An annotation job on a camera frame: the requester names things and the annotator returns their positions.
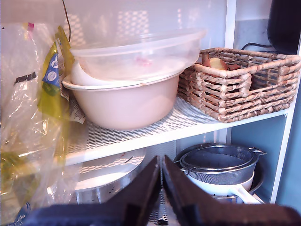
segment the wicker basket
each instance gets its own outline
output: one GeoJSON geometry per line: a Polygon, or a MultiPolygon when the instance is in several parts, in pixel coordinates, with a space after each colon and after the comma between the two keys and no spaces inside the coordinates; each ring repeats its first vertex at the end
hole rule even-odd
{"type": "Polygon", "coordinates": [[[195,64],[179,80],[178,95],[221,122],[286,109],[296,94],[300,57],[228,48],[200,52],[240,69],[222,71],[195,64]]]}

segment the blue label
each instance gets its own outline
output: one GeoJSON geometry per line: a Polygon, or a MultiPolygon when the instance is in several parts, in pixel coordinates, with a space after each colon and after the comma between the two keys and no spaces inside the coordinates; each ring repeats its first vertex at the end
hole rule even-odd
{"type": "Polygon", "coordinates": [[[30,213],[30,204],[29,202],[27,202],[18,212],[15,221],[7,226],[21,226],[29,213],[30,213]]]}
{"type": "Polygon", "coordinates": [[[46,74],[42,80],[48,84],[53,84],[57,87],[60,87],[57,56],[58,54],[54,53],[51,57],[46,74]]]}

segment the plastic bowl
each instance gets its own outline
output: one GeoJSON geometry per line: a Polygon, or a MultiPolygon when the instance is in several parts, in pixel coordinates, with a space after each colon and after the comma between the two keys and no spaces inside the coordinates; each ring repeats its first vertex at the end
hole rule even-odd
{"type": "Polygon", "coordinates": [[[71,48],[82,69],[91,77],[107,81],[137,81],[176,74],[193,65],[199,56],[204,31],[183,29],[158,35],[113,40],[71,48]]]}
{"type": "Polygon", "coordinates": [[[108,129],[134,130],[149,126],[173,108],[179,74],[133,86],[102,89],[102,86],[79,86],[63,80],[71,89],[85,115],[96,125],[108,129]]]}
{"type": "Polygon", "coordinates": [[[162,76],[157,76],[153,78],[148,78],[145,80],[115,80],[115,81],[108,81],[108,80],[100,80],[91,77],[87,73],[84,72],[84,70],[81,68],[79,65],[78,61],[75,61],[72,70],[71,70],[71,82],[75,85],[80,85],[80,86],[93,86],[93,87],[98,87],[102,89],[110,89],[110,88],[117,88],[117,87],[125,87],[125,86],[133,86],[133,85],[138,85],[141,83],[149,83],[152,81],[157,81],[160,79],[168,78],[170,76],[174,75],[173,74],[165,74],[162,76]]]}

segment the mesh strainer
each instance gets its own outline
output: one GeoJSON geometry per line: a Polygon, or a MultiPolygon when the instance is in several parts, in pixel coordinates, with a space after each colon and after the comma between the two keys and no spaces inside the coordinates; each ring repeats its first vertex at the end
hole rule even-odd
{"type": "Polygon", "coordinates": [[[255,148],[211,145],[196,148],[180,159],[180,165],[193,178],[216,185],[241,184],[251,178],[259,155],[255,148]]]}

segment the white shelf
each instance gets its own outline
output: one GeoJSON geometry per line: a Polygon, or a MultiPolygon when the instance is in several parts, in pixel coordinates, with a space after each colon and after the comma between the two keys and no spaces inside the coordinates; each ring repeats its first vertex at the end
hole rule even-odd
{"type": "Polygon", "coordinates": [[[286,113],[287,110],[282,110],[242,121],[221,123],[177,97],[173,110],[166,117],[143,129],[116,131],[88,122],[86,151],[77,152],[76,146],[70,146],[66,165],[103,158],[138,148],[272,118],[286,113]]]}

